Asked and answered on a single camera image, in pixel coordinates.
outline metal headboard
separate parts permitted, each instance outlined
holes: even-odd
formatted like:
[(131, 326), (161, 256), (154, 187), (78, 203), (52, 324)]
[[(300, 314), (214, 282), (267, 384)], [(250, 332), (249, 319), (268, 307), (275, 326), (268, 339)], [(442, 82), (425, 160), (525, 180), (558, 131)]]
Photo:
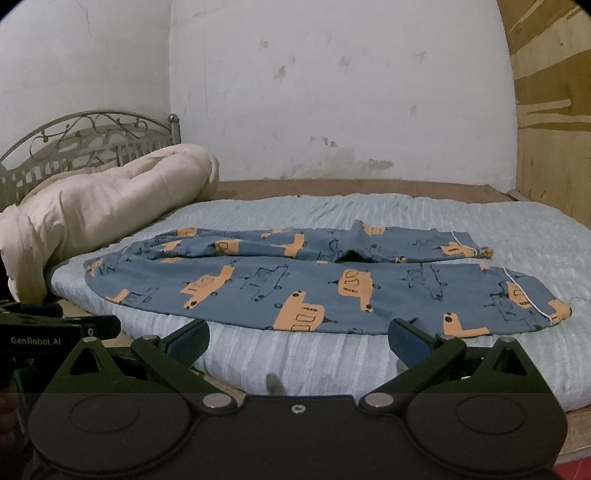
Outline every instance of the metal headboard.
[(64, 171), (117, 166), (181, 143), (178, 116), (168, 125), (138, 113), (92, 110), (62, 116), (22, 137), (0, 157), (0, 212), (17, 205), (48, 177)]

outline bed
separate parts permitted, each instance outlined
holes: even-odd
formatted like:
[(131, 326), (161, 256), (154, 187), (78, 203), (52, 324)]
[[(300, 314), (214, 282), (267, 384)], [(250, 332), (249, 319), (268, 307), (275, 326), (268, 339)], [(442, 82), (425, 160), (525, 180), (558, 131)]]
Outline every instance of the bed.
[[(89, 126), (78, 127), (82, 121)], [(5, 203), (22, 199), (35, 182), (58, 171), (111, 161), (125, 164), (159, 145), (179, 143), (180, 126), (175, 115), (168, 117), (167, 124), (131, 112), (76, 113), (23, 137), (0, 157), (2, 163), (9, 166), (8, 159), (34, 141), (46, 145), (38, 151), (28, 147), (27, 160), (18, 169), (0, 174)], [(569, 438), (559, 461), (588, 455), (591, 412), (581, 408), (591, 404), (591, 231), (558, 210), (536, 202), (514, 202), (488, 186), (385, 180), (222, 183), (212, 201), (178, 209), (116, 244), (49, 269), (47, 284), (56, 297), (86, 312), (117, 315), (132, 338), (146, 333), (165, 336), (188, 320), (98, 297), (85, 284), (83, 262), (187, 226), (350, 228), (356, 219), (376, 226), (467, 231), (477, 244), (494, 247), (492, 265), (537, 277), (571, 305), (569, 320), (515, 337), (563, 408), (576, 411), (569, 415)], [(210, 348), (196, 367), (252, 394), (359, 398), (405, 368), (384, 336), (275, 332), (218, 323), (211, 323), (210, 330)], [(494, 337), (480, 337), (468, 343), (489, 346), (494, 341)]]

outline wooden board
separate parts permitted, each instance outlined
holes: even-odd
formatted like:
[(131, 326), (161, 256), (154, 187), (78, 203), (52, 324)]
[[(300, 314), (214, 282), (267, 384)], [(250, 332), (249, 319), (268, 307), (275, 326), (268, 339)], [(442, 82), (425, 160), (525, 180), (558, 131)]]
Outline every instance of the wooden board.
[(402, 193), (411, 197), (457, 200), (465, 203), (512, 201), (490, 185), (464, 185), (408, 180), (245, 180), (224, 181), (212, 200), (258, 200), (285, 195), (333, 196), (352, 193)]
[(515, 79), (517, 191), (591, 228), (591, 18), (573, 0), (498, 0)]

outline cartoon vehicle print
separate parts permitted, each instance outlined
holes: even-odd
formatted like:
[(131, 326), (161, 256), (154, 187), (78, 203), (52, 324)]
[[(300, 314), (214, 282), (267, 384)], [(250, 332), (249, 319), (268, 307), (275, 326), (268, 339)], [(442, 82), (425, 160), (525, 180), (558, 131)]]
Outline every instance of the cartoon vehicle print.
[(216, 252), (219, 255), (238, 255), (239, 244), (240, 239), (238, 238), (225, 238), (214, 243)]
[(343, 257), (343, 251), (339, 250), (339, 240), (337, 238), (333, 238), (329, 242), (329, 248), (330, 248), (330, 252), (332, 253), (332, 255), (327, 255), (327, 254), (320, 252), (318, 254), (317, 261), (330, 263), (335, 260), (335, 257), (337, 259)]
[(466, 258), (492, 258), (495, 253), (494, 249), (490, 247), (476, 250), (465, 245), (460, 245), (457, 242), (449, 242), (447, 245), (442, 245), (439, 248), (445, 255), (464, 255)]
[(179, 228), (177, 230), (177, 236), (195, 236), (197, 235), (197, 229), (196, 228)]
[(180, 240), (166, 242), (165, 244), (162, 245), (162, 251), (163, 252), (170, 252), (171, 250), (174, 250), (175, 248), (177, 248), (180, 244), (181, 244)]
[(185, 302), (184, 307), (187, 310), (195, 308), (197, 304), (205, 300), (216, 290), (220, 289), (220, 287), (230, 279), (233, 272), (234, 267), (224, 265), (222, 272), (219, 275), (204, 275), (200, 279), (188, 284), (181, 290), (181, 293), (191, 295), (191, 298)]
[(176, 263), (184, 260), (184, 257), (166, 257), (160, 260), (160, 263)]
[[(507, 282), (507, 296), (511, 301), (523, 309), (530, 309), (533, 306), (525, 295), (525, 292), (516, 283)], [(572, 309), (559, 299), (550, 300), (548, 305), (554, 309), (554, 313), (549, 315), (552, 325), (556, 325), (558, 322), (566, 320), (573, 314)]]
[(294, 242), (287, 245), (271, 245), (272, 247), (283, 248), (285, 251), (283, 255), (285, 257), (295, 258), (297, 253), (304, 248), (304, 234), (296, 233), (294, 235)]
[(274, 290), (280, 290), (279, 281), (287, 272), (287, 265), (274, 269), (259, 267), (252, 277), (244, 279), (240, 290), (249, 295), (252, 300), (260, 301)]
[(446, 313), (443, 316), (443, 333), (453, 335), (458, 338), (478, 337), (480, 335), (490, 335), (488, 328), (473, 328), (464, 330), (460, 319), (455, 313)]
[(371, 226), (366, 223), (363, 224), (363, 231), (369, 236), (372, 235), (383, 235), (386, 229), (383, 226)]
[(274, 330), (287, 330), (291, 332), (314, 332), (324, 320), (324, 307), (312, 303), (304, 303), (305, 291), (295, 291), (281, 308), (275, 322)]
[(125, 298), (127, 297), (127, 295), (129, 295), (131, 293), (130, 290), (127, 290), (127, 288), (123, 288), (115, 297), (105, 297), (106, 300), (109, 300), (112, 303), (121, 303), (122, 301), (125, 300)]
[(86, 267), (86, 271), (90, 274), (91, 277), (95, 276), (96, 269), (99, 268), (103, 263), (103, 259), (99, 258), (96, 262), (92, 262), (88, 267)]
[(371, 295), (374, 291), (371, 273), (348, 268), (339, 279), (339, 295), (356, 297), (363, 312), (372, 312)]
[(283, 228), (274, 228), (273, 230), (271, 230), (271, 232), (261, 233), (261, 238), (267, 238), (268, 236), (271, 236), (274, 233), (281, 233), (282, 231)]

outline white comforter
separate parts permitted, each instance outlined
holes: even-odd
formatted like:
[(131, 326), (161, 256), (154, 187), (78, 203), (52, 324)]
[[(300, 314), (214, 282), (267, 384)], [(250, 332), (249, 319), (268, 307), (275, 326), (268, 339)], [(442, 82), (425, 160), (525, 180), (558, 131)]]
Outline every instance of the white comforter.
[(207, 200), (218, 162), (198, 145), (162, 148), (123, 167), (51, 177), (0, 213), (0, 255), (12, 295), (42, 303), (45, 267), (121, 239), (175, 208)]

